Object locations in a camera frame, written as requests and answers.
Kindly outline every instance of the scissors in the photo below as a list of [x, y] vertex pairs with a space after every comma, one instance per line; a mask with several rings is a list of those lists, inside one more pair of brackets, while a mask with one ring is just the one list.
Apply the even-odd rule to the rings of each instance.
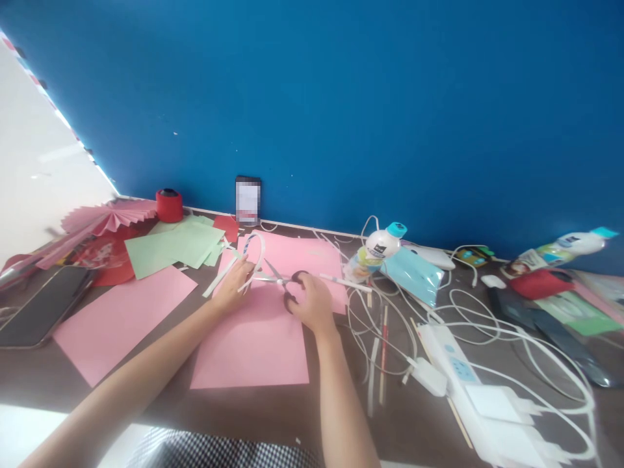
[[271, 269], [271, 271], [273, 271], [273, 275], [274, 275], [275, 278], [270, 278], [270, 277], [256, 278], [256, 277], [254, 277], [254, 279], [255, 280], [259, 280], [259, 281], [271, 281], [272, 283], [277, 283], [278, 285], [281, 285], [284, 288], [284, 308], [288, 311], [288, 313], [292, 314], [293, 312], [291, 312], [291, 310], [288, 308], [288, 301], [292, 300], [296, 304], [299, 304], [299, 303], [297, 302], [297, 299], [291, 293], [288, 292], [288, 289], [286, 289], [286, 284], [288, 284], [291, 281], [293, 281], [293, 282], [295, 282], [297, 284], [300, 284], [302, 287], [304, 287], [304, 283], [301, 280], [301, 278], [299, 278], [299, 275], [301, 273], [308, 273], [308, 272], [305, 271], [305, 270], [299, 270], [294, 275], [292, 275], [290, 279], [284, 279], [284, 277], [273, 267], [273, 265], [270, 264], [270, 262], [267, 259], [264, 259], [263, 262], [268, 265], [268, 267]]

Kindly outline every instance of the face mask package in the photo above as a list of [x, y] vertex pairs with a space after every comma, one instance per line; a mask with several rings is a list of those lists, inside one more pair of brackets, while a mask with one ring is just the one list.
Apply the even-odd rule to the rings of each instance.
[[434, 308], [444, 272], [405, 247], [383, 262], [382, 273], [422, 302]]

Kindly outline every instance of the desk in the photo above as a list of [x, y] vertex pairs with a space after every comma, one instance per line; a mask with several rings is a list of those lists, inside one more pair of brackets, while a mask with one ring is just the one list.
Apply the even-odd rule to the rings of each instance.
[[[278, 227], [275, 233], [291, 237], [313, 237], [312, 232], [291, 227]], [[351, 255], [359, 246], [356, 239], [349, 244], [341, 244], [341, 250]], [[497, 266], [486, 266], [479, 270], [494, 272]], [[0, 306], [18, 305], [43, 284], [50, 272], [41, 272], [31, 278], [27, 290], [16, 292]], [[121, 363], [125, 363], [169, 329], [195, 311], [203, 302], [202, 292], [216, 276], [216, 268], [202, 266], [199, 270], [185, 271], [197, 281], [198, 287], [166, 317]], [[440, 292], [438, 305], [449, 304], [451, 288], [464, 289], [488, 303], [484, 286], [479, 283], [470, 288], [473, 272], [458, 266], [453, 273], [451, 287]], [[392, 285], [379, 282], [380, 287]], [[88, 304], [107, 288], [91, 290], [80, 307]], [[463, 294], [456, 298], [459, 305], [479, 310], [478, 304]], [[395, 304], [406, 317], [413, 313], [403, 299], [393, 298]], [[353, 301], [356, 313], [362, 313], [361, 305]], [[336, 316], [339, 324], [346, 319]], [[363, 355], [353, 340], [351, 333], [339, 327], [352, 377], [363, 408], [366, 405], [366, 386], [360, 382], [365, 375]], [[476, 330], [462, 328], [456, 333], [466, 338], [479, 340], [483, 337]], [[195, 357], [192, 356], [167, 385], [156, 401], [139, 420], [140, 423], [168, 426], [217, 436], [235, 437], [252, 441], [264, 441], [285, 445], [296, 445], [296, 438], [305, 448], [320, 447], [319, 419], [319, 363], [316, 345], [311, 332], [304, 328], [305, 347], [309, 365], [309, 385], [284, 385], [275, 387], [247, 387], [234, 389], [190, 390]], [[389, 336], [393, 343], [407, 349], [408, 336], [400, 319], [389, 307]], [[364, 337], [368, 349], [372, 337]], [[622, 351], [599, 340], [592, 340], [590, 347], [602, 361], [611, 357], [608, 370], [624, 380]], [[513, 376], [529, 385], [539, 394], [549, 399], [555, 406], [573, 407], [570, 401], [558, 396], [545, 386], [526, 363], [521, 345], [496, 342], [487, 346], [462, 344], [466, 356], [475, 363], [492, 367]], [[390, 370], [404, 368], [403, 363], [388, 353], [387, 366]], [[554, 369], [544, 362], [546, 372]], [[502, 379], [493, 380], [486, 372], [479, 372], [485, 383], [506, 385]], [[565, 388], [565, 379], [554, 379]], [[0, 403], [53, 411], [70, 412], [89, 394], [90, 388], [78, 371], [65, 357], [54, 341], [45, 346], [28, 351], [0, 351]], [[605, 467], [621, 466], [620, 458], [624, 447], [620, 441], [624, 436], [624, 391], [595, 391], [599, 407], [599, 439]], [[578, 450], [580, 438], [556, 417], [540, 418], [540, 432], [548, 441], [561, 444], [570, 451]], [[369, 420], [373, 439], [380, 457], [394, 462], [415, 463], [435, 468], [487, 467], [471, 450], [455, 421], [445, 398], [435, 398], [416, 381], [410, 380], [401, 386], [397, 377], [387, 381], [387, 403], [384, 408], [376, 406], [374, 417]]]

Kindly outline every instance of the scissor blade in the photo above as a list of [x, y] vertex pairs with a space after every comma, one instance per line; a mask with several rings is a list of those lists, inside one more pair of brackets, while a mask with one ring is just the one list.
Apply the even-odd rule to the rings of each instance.
[[264, 262], [268, 265], [268, 267], [271, 269], [271, 271], [273, 271], [273, 275], [275, 276], [275, 278], [277, 278], [278, 280], [283, 280], [284, 278], [282, 278], [281, 274], [278, 273], [278, 271], [273, 268], [273, 265], [270, 264], [270, 262], [267, 259], [264, 259]]

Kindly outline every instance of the small box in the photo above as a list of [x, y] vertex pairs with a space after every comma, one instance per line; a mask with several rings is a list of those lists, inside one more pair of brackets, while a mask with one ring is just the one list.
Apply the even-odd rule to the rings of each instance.
[[493, 255], [494, 252], [487, 247], [470, 247], [461, 249], [457, 253], [457, 258], [478, 268], [489, 263]]

